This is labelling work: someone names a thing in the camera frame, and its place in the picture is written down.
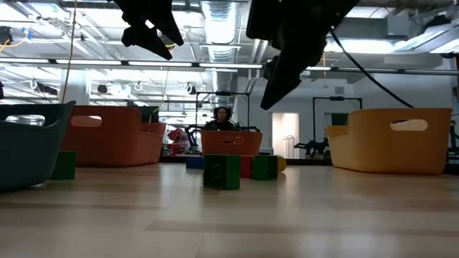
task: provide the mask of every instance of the blue block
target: blue block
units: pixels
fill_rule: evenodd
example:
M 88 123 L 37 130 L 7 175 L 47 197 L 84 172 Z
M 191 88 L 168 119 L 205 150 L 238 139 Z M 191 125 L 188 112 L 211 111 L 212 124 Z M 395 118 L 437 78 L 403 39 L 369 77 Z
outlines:
M 187 158 L 186 168 L 204 169 L 204 158 L 202 157 Z

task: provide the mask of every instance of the toy block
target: toy block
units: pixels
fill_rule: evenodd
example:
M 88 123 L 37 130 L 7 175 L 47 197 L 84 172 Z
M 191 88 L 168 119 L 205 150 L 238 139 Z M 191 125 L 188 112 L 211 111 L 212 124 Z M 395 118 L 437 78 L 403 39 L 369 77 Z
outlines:
M 73 180 L 75 179 L 76 168 L 77 153 L 74 151 L 60 151 L 50 180 Z
M 187 158 L 186 168 L 204 169 L 204 158 L 202 157 Z
M 252 167 L 252 178 L 254 180 L 268 181 L 278 179 L 277 156 L 255 156 Z
M 241 156 L 241 178 L 252 178 L 252 156 Z
M 240 187 L 240 156 L 205 155 L 204 187 L 223 190 Z

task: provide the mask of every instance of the red block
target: red block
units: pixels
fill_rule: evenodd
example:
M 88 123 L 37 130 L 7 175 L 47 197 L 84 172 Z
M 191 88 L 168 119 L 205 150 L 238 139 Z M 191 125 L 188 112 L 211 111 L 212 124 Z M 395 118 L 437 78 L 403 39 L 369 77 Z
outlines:
M 241 156 L 241 178 L 252 178 L 252 156 Z

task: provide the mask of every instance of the doorway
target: doorway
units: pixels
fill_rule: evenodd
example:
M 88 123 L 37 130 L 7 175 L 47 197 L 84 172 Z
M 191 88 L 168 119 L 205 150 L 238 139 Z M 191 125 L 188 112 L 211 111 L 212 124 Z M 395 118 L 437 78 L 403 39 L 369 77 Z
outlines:
M 300 115 L 298 113 L 273 113 L 274 155 L 299 158 L 300 151 L 293 146 L 300 142 Z

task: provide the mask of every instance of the green cube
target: green cube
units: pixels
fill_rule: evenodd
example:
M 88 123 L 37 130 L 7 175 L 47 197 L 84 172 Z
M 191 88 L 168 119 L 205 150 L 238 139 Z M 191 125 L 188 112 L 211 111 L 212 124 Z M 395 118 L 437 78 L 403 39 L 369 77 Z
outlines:
M 77 168 L 77 153 L 61 151 L 57 157 L 55 171 L 50 180 L 73 180 Z
M 252 163 L 252 179 L 260 181 L 278 179 L 278 157 L 255 156 Z
M 240 163 L 240 156 L 205 155 L 204 187 L 223 190 L 239 189 Z

